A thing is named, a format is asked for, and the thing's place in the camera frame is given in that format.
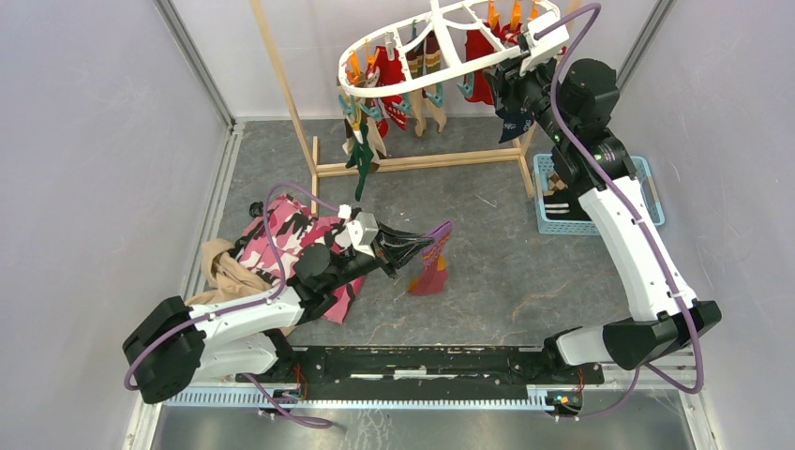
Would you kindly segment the purple maroon striped sock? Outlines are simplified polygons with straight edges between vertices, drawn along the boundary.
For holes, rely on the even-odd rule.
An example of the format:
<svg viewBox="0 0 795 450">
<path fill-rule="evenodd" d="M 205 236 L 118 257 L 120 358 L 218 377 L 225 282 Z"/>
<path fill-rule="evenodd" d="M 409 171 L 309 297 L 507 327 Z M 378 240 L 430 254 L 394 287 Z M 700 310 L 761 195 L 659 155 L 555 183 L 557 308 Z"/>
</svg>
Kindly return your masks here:
<svg viewBox="0 0 795 450">
<path fill-rule="evenodd" d="M 448 219 L 426 234 L 432 243 L 422 250 L 422 274 L 410 282 L 406 289 L 407 293 L 414 296 L 428 296 L 443 291 L 448 279 L 447 262 L 443 256 L 443 250 L 453 229 L 453 221 Z"/>
</svg>

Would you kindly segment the white oval clip hanger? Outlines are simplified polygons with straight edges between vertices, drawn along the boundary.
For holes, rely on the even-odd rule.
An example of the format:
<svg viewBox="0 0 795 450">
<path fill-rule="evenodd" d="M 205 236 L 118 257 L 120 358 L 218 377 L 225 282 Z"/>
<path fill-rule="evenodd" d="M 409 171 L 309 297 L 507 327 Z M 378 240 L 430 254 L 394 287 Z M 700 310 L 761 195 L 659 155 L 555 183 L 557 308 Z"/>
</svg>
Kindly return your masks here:
<svg viewBox="0 0 795 450">
<path fill-rule="evenodd" d="M 431 1 L 427 11 L 408 19 L 387 24 L 351 44 L 338 59 L 337 80 L 342 89 L 355 98 L 380 98 L 409 93 L 428 84 L 456 80 L 477 70 L 490 68 L 516 58 L 520 63 L 519 43 L 504 47 L 492 32 L 497 25 L 522 21 L 521 38 L 527 25 L 545 26 L 535 35 L 542 38 L 551 30 L 564 25 L 561 9 L 551 1 L 457 1 L 442 6 Z M 417 47 L 433 31 L 442 51 L 442 69 L 434 74 L 414 79 L 407 62 L 407 53 Z M 463 45 L 456 40 L 468 32 L 479 33 L 492 52 L 468 60 Z M 401 64 L 404 81 L 383 87 L 366 87 L 359 79 L 365 72 L 365 59 L 382 44 L 388 55 Z"/>
</svg>

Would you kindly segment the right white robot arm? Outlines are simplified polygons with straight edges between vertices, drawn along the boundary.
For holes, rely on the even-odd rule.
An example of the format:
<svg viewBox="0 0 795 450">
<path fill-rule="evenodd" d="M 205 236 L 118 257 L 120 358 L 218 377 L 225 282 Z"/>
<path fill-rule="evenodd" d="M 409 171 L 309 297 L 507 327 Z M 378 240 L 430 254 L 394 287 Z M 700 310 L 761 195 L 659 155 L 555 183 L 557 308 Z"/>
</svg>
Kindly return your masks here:
<svg viewBox="0 0 795 450">
<path fill-rule="evenodd" d="M 700 338 L 722 319 L 678 273 L 644 201 L 637 168 L 608 128 L 620 98 L 616 72 L 593 59 L 565 76 L 555 61 L 525 74 L 503 62 L 485 78 L 499 113 L 528 113 L 553 143 L 552 162 L 572 200 L 601 235 L 624 287 L 630 316 L 549 337 L 541 368 L 555 383 L 580 365 L 612 362 L 626 370 L 686 348 L 702 361 Z"/>
</svg>

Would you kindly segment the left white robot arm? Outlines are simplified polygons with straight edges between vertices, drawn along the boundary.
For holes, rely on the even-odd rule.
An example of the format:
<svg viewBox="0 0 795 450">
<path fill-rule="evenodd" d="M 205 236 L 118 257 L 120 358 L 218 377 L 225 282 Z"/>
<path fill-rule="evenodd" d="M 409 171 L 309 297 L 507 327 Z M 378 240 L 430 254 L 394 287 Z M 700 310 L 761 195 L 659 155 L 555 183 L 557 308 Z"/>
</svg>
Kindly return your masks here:
<svg viewBox="0 0 795 450">
<path fill-rule="evenodd" d="M 341 252 L 311 244 L 293 274 L 275 288 L 218 305 L 162 300 L 122 345 L 129 368 L 124 386 L 147 404 L 165 401 L 190 384 L 237 374 L 287 380 L 294 357 L 283 328 L 315 321 L 336 302 L 334 292 L 373 271 L 388 276 L 431 248 L 428 234 L 392 229 L 372 216 L 346 225 L 352 239 Z"/>
</svg>

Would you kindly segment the wooden hanger stand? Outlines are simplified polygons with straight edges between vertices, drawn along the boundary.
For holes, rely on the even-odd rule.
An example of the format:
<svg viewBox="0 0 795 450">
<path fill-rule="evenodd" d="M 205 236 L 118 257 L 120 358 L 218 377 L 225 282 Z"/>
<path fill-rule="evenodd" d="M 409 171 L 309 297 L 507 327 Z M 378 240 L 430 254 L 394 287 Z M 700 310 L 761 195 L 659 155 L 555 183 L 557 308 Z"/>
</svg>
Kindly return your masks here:
<svg viewBox="0 0 795 450">
<path fill-rule="evenodd" d="M 280 59 L 278 48 L 271 33 L 269 23 L 266 19 L 263 5 L 259 1 L 253 1 L 250 4 L 250 8 L 254 20 L 259 29 L 259 33 L 261 35 L 264 47 L 271 60 L 271 66 L 275 71 L 279 88 L 285 98 L 286 105 L 288 107 L 288 112 L 292 119 L 292 124 L 296 136 L 299 140 L 301 150 L 307 162 L 310 173 L 310 179 L 311 179 L 312 193 L 318 193 L 319 182 L 323 178 L 331 178 L 331 177 L 338 177 L 345 175 L 358 176 L 358 173 L 355 168 L 346 169 L 345 168 L 346 164 L 344 163 L 335 163 L 335 164 L 321 163 L 319 142 L 317 140 L 309 142 L 306 139 L 303 123 L 297 111 L 297 105 L 293 98 L 293 92 L 291 90 L 290 83 L 287 74 L 285 72 L 284 66 Z M 563 18 L 561 19 L 561 22 L 567 26 L 569 32 L 570 30 L 569 24 L 564 22 Z M 471 60 L 479 56 L 484 56 L 492 52 L 492 49 L 485 40 L 485 38 L 482 37 L 477 32 L 470 31 L 464 37 L 457 36 L 456 40 L 458 41 L 458 43 L 463 45 L 463 51 L 465 52 L 465 56 L 468 60 Z M 568 48 L 569 46 L 567 44 L 562 48 L 562 50 L 559 52 L 557 56 L 549 59 L 548 62 L 556 61 L 559 56 L 563 55 L 564 52 L 568 50 Z M 368 59 L 369 57 L 365 59 L 366 63 L 365 72 L 364 75 L 359 80 L 363 82 L 364 86 L 366 87 L 376 87 L 375 81 L 377 80 L 377 78 L 374 75 L 367 74 Z M 457 83 L 458 89 L 465 98 L 470 98 L 472 95 L 472 89 L 474 86 L 474 81 L 476 79 L 477 72 L 484 71 L 486 69 L 477 70 L 473 73 L 467 74 L 454 81 L 453 80 L 450 81 Z M 447 82 L 442 82 L 443 97 L 444 97 L 444 85 Z M 402 111 L 406 113 L 407 118 L 414 119 L 409 113 L 409 103 L 408 100 L 406 99 L 407 94 L 408 93 L 400 94 L 403 98 L 403 101 L 398 106 Z M 382 117 L 384 119 L 385 114 L 383 113 L 381 104 L 379 102 L 379 98 L 373 97 L 372 99 L 378 101 Z M 425 110 L 425 117 L 427 118 L 428 116 L 430 116 L 430 113 L 428 112 L 428 110 Z M 458 152 L 458 153 L 439 154 L 439 155 L 422 155 L 416 157 L 394 157 L 394 158 L 386 157 L 382 160 L 381 168 L 377 171 L 377 173 L 396 173 L 396 172 L 416 171 L 424 169 L 447 168 L 447 167 L 457 167 L 465 165 L 478 165 L 478 164 L 515 161 L 519 166 L 519 170 L 522 176 L 523 185 L 526 189 L 526 193 L 528 197 L 533 197 L 536 193 L 536 189 L 532 179 L 531 169 L 526 160 L 526 157 L 535 130 L 536 127 L 532 126 L 531 129 L 526 133 L 524 133 L 522 136 L 514 139 L 513 141 L 510 141 L 511 143 L 510 146 L 506 148 L 498 148 L 498 149 L 483 150 L 483 151 Z"/>
</svg>

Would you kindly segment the socks pile in basket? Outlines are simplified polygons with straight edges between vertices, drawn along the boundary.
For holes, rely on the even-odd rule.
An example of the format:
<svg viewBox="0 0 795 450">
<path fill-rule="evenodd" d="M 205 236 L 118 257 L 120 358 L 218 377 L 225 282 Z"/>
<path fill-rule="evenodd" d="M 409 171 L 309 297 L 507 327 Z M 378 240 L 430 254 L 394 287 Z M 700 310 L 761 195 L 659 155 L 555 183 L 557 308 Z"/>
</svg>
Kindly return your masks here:
<svg viewBox="0 0 795 450">
<path fill-rule="evenodd" d="M 579 204 L 578 197 L 556 172 L 546 175 L 547 189 L 543 193 L 542 203 L 545 216 L 551 220 L 590 221 L 590 217 Z"/>
</svg>

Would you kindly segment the blue plastic basket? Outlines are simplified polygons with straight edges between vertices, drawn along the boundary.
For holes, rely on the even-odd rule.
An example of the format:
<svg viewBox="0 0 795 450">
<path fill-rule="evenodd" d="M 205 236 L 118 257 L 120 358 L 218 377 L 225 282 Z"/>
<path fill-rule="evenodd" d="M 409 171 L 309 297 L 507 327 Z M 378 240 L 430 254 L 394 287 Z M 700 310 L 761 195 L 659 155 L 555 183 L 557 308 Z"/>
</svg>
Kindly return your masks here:
<svg viewBox="0 0 795 450">
<path fill-rule="evenodd" d="M 643 157 L 632 156 L 632 161 L 652 223 L 657 227 L 662 226 L 666 219 L 650 166 Z M 570 197 L 565 183 L 555 173 L 551 154 L 541 153 L 533 157 L 532 179 L 536 187 L 535 212 L 541 234 L 599 235 L 594 223 L 576 200 Z"/>
</svg>

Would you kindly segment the dark green sock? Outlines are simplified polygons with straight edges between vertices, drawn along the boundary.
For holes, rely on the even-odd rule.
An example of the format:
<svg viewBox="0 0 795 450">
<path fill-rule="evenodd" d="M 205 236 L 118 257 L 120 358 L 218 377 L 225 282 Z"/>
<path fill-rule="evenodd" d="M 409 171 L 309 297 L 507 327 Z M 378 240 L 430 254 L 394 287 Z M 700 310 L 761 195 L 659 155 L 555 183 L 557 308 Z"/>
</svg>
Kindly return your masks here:
<svg viewBox="0 0 795 450">
<path fill-rule="evenodd" d="M 354 199 L 360 202 L 370 172 L 370 166 L 373 162 L 374 153 L 368 140 L 369 127 L 367 125 L 362 125 L 358 131 L 361 134 L 361 140 L 358 140 L 357 135 L 353 134 L 352 142 L 349 144 L 349 159 L 346 162 L 345 168 L 355 168 L 358 173 L 358 182 L 354 191 Z"/>
</svg>

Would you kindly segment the red patterned christmas sock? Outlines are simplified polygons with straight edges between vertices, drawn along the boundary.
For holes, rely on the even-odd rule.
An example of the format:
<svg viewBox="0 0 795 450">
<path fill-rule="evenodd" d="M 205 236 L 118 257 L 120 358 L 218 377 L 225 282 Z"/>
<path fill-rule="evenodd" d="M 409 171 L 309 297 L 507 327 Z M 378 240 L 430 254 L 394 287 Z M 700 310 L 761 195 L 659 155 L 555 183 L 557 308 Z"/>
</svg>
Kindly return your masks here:
<svg viewBox="0 0 795 450">
<path fill-rule="evenodd" d="M 367 60 L 367 74 L 374 75 L 377 78 L 375 81 L 376 87 L 393 85 L 404 81 L 398 58 L 395 56 L 390 59 L 383 45 L 376 46 L 375 53 Z M 398 128 L 405 130 L 407 125 L 406 113 L 398 106 L 402 101 L 401 95 L 379 97 L 382 112 L 385 116 Z"/>
</svg>

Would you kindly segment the pink camouflage cloth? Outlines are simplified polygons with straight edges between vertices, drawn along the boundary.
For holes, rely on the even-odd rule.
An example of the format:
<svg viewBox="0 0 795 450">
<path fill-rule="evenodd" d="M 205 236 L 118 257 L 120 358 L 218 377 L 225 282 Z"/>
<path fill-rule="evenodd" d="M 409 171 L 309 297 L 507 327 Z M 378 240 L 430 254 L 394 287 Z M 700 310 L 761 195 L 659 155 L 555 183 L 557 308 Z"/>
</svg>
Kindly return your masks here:
<svg viewBox="0 0 795 450">
<path fill-rule="evenodd" d="M 351 240 L 336 216 L 315 217 L 301 202 L 283 193 L 267 207 L 254 202 L 249 207 L 252 222 L 235 242 L 230 254 L 246 269 L 255 273 L 273 286 L 280 281 L 278 268 L 266 231 L 272 234 L 286 277 L 294 274 L 293 266 L 304 248 L 312 244 L 323 244 L 337 254 L 351 247 Z"/>
</svg>

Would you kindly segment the beige cloth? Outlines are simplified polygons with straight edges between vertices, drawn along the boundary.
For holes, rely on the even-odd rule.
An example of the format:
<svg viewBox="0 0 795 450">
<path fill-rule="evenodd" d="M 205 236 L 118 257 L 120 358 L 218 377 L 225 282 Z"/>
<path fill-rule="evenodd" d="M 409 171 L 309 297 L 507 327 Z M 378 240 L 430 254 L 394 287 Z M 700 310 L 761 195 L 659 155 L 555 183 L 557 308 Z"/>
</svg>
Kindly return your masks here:
<svg viewBox="0 0 795 450">
<path fill-rule="evenodd" d="M 201 273 L 210 290 L 190 297 L 186 304 L 211 305 L 264 293 L 272 284 L 249 271 L 230 251 L 233 243 L 222 238 L 207 241 L 201 246 Z"/>
</svg>

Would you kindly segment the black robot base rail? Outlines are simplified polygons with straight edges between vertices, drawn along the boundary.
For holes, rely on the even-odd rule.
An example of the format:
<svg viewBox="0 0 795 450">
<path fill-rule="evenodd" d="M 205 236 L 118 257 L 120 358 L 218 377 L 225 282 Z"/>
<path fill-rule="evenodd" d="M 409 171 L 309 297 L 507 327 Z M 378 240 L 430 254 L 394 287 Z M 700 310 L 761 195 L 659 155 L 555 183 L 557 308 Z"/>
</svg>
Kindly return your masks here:
<svg viewBox="0 0 795 450">
<path fill-rule="evenodd" d="M 298 385 L 306 400 L 514 400 L 530 386 L 604 382 L 597 363 L 554 367 L 538 348 L 518 346 L 308 346 L 256 377 Z"/>
</svg>

